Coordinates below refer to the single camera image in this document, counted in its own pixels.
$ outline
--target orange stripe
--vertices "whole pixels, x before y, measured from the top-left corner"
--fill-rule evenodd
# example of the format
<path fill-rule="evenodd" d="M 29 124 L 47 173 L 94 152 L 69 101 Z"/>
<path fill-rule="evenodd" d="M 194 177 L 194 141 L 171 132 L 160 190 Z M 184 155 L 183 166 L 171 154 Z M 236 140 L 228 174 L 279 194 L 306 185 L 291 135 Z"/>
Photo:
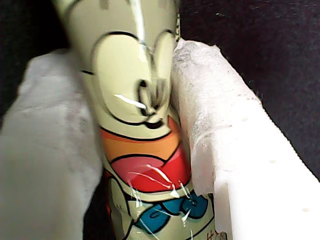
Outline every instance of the orange stripe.
<path fill-rule="evenodd" d="M 101 130 L 106 158 L 111 162 L 124 155 L 145 154 L 168 160 L 181 139 L 179 128 L 170 117 L 168 123 L 172 132 L 168 136 L 155 141 L 130 140 Z"/>

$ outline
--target cylindrical container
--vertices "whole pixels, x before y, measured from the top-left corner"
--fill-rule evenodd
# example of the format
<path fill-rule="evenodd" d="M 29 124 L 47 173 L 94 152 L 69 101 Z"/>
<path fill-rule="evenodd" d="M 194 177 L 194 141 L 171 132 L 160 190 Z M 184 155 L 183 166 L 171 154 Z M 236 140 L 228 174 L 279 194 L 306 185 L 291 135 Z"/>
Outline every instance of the cylindrical container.
<path fill-rule="evenodd" d="M 99 124 L 117 240 L 218 240 L 170 105 L 179 0 L 54 0 Z"/>

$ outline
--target dark fabric background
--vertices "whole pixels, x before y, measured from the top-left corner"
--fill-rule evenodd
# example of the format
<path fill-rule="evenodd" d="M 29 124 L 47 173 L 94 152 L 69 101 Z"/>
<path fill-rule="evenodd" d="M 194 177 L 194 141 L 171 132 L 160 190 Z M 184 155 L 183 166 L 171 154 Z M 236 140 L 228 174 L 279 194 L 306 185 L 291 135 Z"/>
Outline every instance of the dark fabric background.
<path fill-rule="evenodd" d="M 0 4 L 1 117 L 27 61 L 68 43 L 50 1 Z M 182 0 L 181 18 L 182 37 L 221 48 L 320 179 L 320 0 Z M 84 219 L 85 240 L 110 239 L 103 189 L 102 181 Z"/>

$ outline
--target cartoon character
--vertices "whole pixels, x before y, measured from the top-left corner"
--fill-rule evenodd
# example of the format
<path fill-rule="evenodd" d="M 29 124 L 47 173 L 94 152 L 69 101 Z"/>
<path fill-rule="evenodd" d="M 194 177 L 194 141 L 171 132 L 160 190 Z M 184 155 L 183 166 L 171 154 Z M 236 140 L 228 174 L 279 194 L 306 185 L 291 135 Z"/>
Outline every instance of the cartoon character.
<path fill-rule="evenodd" d="M 219 240 L 170 105 L 174 0 L 57 0 L 100 125 L 117 240 Z"/>

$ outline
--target red tongue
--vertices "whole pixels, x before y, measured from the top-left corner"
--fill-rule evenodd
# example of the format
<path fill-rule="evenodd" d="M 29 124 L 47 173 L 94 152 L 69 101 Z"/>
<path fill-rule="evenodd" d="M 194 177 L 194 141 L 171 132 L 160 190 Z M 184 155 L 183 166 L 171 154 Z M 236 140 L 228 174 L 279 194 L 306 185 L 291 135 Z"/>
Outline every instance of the red tongue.
<path fill-rule="evenodd" d="M 129 186 L 144 193 L 179 189 L 190 179 L 190 164 L 182 144 L 167 162 L 155 157 L 134 156 L 115 161 L 112 168 Z"/>

